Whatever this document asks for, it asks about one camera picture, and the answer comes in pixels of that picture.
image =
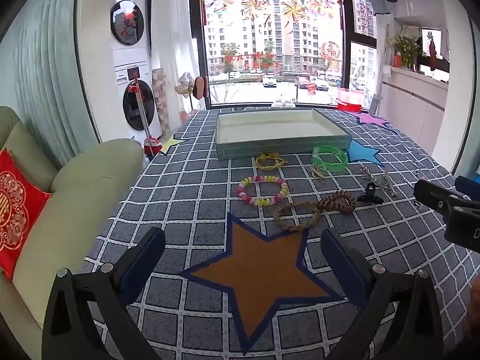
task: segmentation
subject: gold floral pattern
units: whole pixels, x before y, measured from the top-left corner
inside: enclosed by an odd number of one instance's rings
[[[25,209],[26,191],[10,172],[0,173],[0,251],[15,250],[22,244],[28,228]]]

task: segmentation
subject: yellow star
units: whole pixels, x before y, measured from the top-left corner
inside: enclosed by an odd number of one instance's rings
[[[169,140],[165,142],[164,145],[162,145],[162,149],[160,150],[160,153],[162,153],[163,155],[166,155],[170,147],[186,141],[188,141],[188,139],[176,139],[174,137],[171,137]]]
[[[229,293],[230,309],[245,354],[280,304],[342,299],[302,265],[306,240],[306,232],[266,237],[229,213],[226,251],[181,275]]]

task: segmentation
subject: red pillow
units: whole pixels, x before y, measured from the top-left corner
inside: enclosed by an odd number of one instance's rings
[[[28,233],[50,196],[25,178],[7,149],[0,152],[0,268],[10,281]]]

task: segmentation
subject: green plastic bracelet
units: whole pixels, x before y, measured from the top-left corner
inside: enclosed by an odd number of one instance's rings
[[[333,154],[340,162],[330,163],[323,161],[320,158],[320,154]],[[347,155],[342,150],[330,146],[315,146],[313,148],[311,160],[316,167],[322,170],[329,170],[331,172],[341,172],[345,169],[348,162]]]

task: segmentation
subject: box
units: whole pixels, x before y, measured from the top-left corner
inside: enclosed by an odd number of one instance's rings
[[[265,109],[220,113],[215,131],[219,160],[277,152],[312,152],[315,146],[345,150],[352,136],[317,109]]]

